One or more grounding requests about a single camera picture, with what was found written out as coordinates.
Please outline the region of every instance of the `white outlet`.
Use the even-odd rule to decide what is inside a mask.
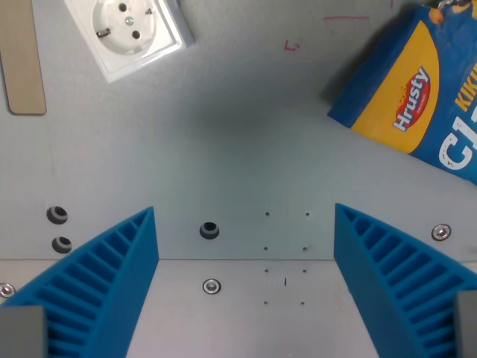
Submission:
[[[65,0],[108,82],[194,39],[176,0]]]

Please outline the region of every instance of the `snack bag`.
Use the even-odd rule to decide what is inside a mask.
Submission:
[[[477,0],[459,3],[407,13],[328,114],[477,183]]]

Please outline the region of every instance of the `red pen mark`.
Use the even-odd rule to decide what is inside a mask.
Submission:
[[[288,47],[288,40],[285,41],[285,48],[283,50],[285,51],[296,51],[300,48],[299,43],[295,43],[295,47]]]
[[[323,20],[369,20],[369,16],[325,16]]]

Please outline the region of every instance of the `tan wooden strip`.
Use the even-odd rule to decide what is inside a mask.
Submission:
[[[45,114],[31,0],[0,0],[0,58],[10,111]]]

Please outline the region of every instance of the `hrusty logo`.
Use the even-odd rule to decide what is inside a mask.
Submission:
[[[406,132],[423,114],[429,100],[431,81],[426,70],[423,67],[419,67],[419,71],[408,81],[402,90],[404,94],[396,111],[396,120],[393,126]]]

